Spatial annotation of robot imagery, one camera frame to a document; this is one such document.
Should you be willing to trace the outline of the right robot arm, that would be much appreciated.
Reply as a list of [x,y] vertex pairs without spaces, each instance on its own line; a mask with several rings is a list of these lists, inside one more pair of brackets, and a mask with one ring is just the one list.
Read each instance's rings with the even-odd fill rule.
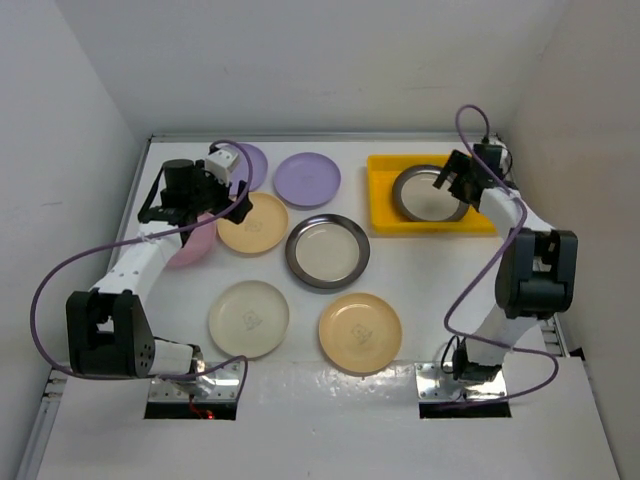
[[452,355],[451,375],[464,383],[493,380],[505,356],[536,322],[565,312],[575,286],[578,237],[538,217],[517,188],[502,182],[496,171],[459,150],[450,154],[434,181],[490,220],[504,244],[490,260],[498,271],[495,305],[471,334],[445,327],[461,339]]

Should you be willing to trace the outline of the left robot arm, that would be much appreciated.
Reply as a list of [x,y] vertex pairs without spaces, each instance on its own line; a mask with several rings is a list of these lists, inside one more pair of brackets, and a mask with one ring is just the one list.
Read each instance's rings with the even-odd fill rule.
[[88,291],[66,302],[70,365],[89,378],[182,377],[195,371],[197,347],[153,335],[144,304],[169,261],[208,214],[240,224],[252,204],[246,182],[231,193],[233,150],[162,164],[139,213],[136,244]]

